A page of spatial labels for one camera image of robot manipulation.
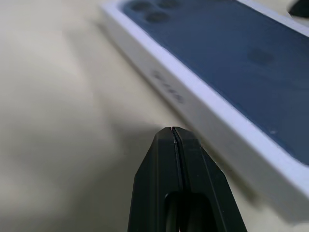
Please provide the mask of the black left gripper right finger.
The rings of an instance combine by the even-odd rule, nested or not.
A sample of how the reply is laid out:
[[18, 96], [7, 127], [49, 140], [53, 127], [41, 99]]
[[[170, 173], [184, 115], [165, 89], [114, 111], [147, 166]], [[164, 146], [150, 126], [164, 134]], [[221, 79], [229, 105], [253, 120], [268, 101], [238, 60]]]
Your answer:
[[182, 232], [245, 232], [247, 230], [228, 181], [195, 135], [174, 127], [183, 198]]

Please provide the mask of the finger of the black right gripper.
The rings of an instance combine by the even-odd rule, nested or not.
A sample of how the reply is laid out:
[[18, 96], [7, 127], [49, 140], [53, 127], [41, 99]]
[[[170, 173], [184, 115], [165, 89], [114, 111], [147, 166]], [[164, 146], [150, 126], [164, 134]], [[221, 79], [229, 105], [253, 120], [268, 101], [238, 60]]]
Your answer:
[[288, 10], [295, 17], [309, 17], [309, 0], [297, 0]]

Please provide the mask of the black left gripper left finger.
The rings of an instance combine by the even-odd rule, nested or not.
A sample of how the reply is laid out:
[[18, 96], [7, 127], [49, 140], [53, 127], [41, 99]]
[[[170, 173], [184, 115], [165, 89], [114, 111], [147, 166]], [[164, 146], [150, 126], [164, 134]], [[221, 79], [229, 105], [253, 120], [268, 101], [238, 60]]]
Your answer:
[[172, 129], [160, 130], [138, 168], [133, 184], [129, 232], [164, 232], [174, 193], [182, 189]]

